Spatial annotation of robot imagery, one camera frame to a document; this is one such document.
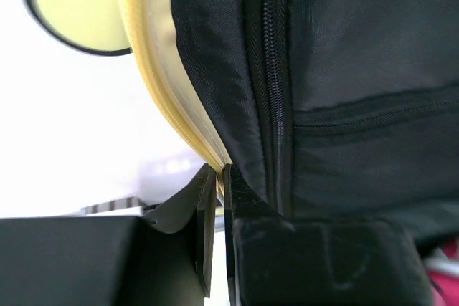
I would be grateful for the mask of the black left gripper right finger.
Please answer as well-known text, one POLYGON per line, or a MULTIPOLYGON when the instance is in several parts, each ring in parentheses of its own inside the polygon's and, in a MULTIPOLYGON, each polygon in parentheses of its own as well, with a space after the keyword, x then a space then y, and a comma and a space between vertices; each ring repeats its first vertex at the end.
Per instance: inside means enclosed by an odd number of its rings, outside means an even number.
POLYGON ((413 240, 385 219, 287 219, 224 169, 232 305, 433 305, 413 240))

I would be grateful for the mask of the pink camouflage shorts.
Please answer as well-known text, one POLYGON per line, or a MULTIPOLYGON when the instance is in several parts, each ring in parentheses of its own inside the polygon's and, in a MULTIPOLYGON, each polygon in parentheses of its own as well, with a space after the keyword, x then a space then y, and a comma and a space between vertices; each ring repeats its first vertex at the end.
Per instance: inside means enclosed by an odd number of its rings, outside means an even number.
POLYGON ((434 305, 458 306, 458 238, 449 239, 424 261, 434 305))

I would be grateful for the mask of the yellow suitcase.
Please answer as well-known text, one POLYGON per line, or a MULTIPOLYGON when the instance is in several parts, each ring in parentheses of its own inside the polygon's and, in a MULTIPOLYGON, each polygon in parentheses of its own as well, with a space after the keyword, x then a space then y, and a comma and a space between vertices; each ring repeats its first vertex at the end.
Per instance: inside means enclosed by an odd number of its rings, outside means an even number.
POLYGON ((133 54, 175 131, 285 216, 458 234, 458 0, 25 0, 53 37, 133 54))

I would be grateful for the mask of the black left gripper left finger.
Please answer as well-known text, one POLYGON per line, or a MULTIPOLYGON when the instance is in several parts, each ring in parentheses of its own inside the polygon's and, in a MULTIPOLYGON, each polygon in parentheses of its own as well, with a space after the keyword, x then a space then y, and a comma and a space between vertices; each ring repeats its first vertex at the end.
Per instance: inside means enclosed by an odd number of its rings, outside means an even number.
POLYGON ((144 216, 1 220, 3 305, 203 305, 216 173, 203 165, 144 216))

